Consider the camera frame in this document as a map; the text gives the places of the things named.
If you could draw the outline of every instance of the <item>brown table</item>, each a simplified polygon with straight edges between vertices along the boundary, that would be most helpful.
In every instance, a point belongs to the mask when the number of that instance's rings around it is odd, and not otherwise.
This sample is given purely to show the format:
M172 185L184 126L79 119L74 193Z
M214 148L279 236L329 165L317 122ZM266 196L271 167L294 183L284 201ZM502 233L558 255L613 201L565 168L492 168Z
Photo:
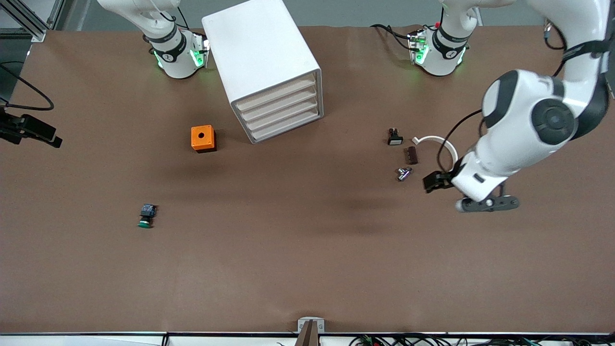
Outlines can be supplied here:
M425 194L435 143L398 183L402 148L385 144L392 126L445 134L511 69L551 74L540 28L478 28L444 78L372 28L301 31L325 117L258 145L213 64L172 80L136 31L34 44L22 75L56 108L33 114L64 143L0 142L0 331L284 331L304 315L330 331L615 329L613 114L513 176L510 212ZM13 101L43 105L23 85ZM192 151L202 124L218 152ZM452 136L461 152L477 124ZM143 203L160 205L152 230Z

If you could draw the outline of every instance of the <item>white box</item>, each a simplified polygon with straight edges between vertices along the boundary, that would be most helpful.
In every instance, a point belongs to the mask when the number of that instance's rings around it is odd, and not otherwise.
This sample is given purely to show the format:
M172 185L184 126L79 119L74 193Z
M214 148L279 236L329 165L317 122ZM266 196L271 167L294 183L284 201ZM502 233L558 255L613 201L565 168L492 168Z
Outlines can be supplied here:
M322 118L320 67L282 0L249 0L202 23L252 143Z

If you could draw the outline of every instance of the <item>white robot link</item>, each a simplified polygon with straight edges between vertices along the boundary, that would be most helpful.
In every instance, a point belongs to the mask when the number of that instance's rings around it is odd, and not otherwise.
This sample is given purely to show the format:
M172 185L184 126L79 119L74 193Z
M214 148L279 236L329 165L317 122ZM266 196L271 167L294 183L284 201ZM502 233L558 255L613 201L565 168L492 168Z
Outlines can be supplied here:
M509 71L487 89L488 132L453 170L424 178L427 192L455 186L461 212L513 209L518 200L493 196L508 177L598 126L609 104L605 73L612 38L611 0L527 0L560 29L567 45L563 79Z
M508 6L515 0L439 0L442 20L408 37L411 61L434 76L446 76L461 63L478 19L474 7Z
M175 17L167 11L176 9L180 0L98 0L136 25L152 45L158 65L172 78L187 78L206 66L209 41L188 29L180 30Z

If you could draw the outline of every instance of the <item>orange box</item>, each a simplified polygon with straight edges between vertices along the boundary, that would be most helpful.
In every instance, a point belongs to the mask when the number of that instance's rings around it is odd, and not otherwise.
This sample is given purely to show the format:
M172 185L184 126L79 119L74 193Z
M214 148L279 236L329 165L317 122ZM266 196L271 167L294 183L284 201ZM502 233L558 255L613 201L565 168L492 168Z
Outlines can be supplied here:
M216 151L216 131L211 125L195 126L190 133L192 148L197 153Z

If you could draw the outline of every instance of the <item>circular black joint cap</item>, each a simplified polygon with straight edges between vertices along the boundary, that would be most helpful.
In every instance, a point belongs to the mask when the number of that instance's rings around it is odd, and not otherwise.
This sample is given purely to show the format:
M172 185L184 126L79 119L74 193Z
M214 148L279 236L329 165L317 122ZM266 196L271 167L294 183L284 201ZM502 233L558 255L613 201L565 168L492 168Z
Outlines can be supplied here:
M534 106L532 124L544 143L557 145L572 137L576 119L561 101L545 99Z

